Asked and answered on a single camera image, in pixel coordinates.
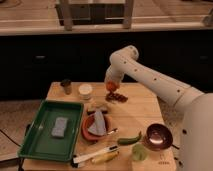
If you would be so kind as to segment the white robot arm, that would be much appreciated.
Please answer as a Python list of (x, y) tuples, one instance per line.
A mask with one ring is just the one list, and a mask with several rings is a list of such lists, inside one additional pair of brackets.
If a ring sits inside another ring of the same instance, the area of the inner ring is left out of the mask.
[(129, 45), (110, 55), (105, 82), (119, 84), (128, 75), (184, 115), (178, 171), (213, 171), (213, 93), (204, 93), (137, 62)]

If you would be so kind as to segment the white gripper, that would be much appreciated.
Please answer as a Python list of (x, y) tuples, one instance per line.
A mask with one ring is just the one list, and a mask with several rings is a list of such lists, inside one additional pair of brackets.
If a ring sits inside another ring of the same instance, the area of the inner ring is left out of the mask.
[(120, 83), (124, 78), (124, 73), (117, 70), (113, 66), (110, 66), (106, 70), (105, 74), (105, 82), (114, 82), (114, 83)]

